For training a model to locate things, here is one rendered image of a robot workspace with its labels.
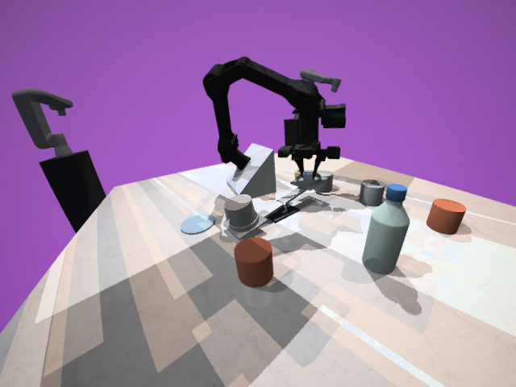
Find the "brown cylinder with orange top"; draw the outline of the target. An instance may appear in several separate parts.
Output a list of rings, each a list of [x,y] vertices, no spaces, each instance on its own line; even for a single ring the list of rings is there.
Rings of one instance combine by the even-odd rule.
[[[465,212],[466,207],[456,201],[435,199],[427,217],[427,226],[440,234],[455,234]]]
[[[234,248],[239,279],[250,288],[267,285],[273,277],[273,250],[266,239],[246,238]]]

